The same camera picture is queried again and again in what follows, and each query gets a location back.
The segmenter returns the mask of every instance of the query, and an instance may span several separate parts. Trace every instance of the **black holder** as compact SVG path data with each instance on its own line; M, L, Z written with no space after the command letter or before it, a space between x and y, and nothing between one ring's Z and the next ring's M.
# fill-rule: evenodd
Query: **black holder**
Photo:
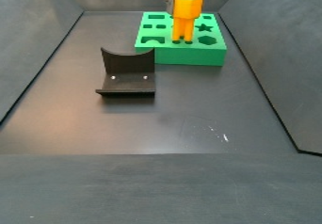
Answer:
M100 95L155 94L155 49L138 55L118 55L100 48L106 80Z

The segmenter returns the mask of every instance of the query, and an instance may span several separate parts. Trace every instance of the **green foam block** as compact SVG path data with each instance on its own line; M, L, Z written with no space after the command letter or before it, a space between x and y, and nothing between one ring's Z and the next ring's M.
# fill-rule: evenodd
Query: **green foam block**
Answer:
M136 38L136 52L156 49L156 63L223 66L226 42L212 14L195 20L192 43L174 43L172 17L166 12L144 12Z

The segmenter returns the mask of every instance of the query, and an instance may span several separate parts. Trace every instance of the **white speck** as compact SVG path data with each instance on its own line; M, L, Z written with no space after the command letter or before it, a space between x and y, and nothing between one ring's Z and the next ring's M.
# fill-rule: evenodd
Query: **white speck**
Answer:
M226 139L226 142L228 142L227 137L226 137L226 134L224 134L224 139Z

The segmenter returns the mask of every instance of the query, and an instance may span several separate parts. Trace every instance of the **black bracket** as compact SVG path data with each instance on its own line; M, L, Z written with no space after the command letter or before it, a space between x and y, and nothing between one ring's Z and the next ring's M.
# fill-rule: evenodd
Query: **black bracket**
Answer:
M118 55L100 48L106 80L100 95L155 94L155 49L138 55Z

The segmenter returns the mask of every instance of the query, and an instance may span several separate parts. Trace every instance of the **star-shaped hole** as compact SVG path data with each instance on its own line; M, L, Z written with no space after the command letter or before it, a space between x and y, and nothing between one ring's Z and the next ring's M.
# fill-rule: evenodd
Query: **star-shaped hole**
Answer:
M207 26L206 24L196 25L196 28L199 29L200 32L203 32L203 31L211 32L212 27L214 26Z

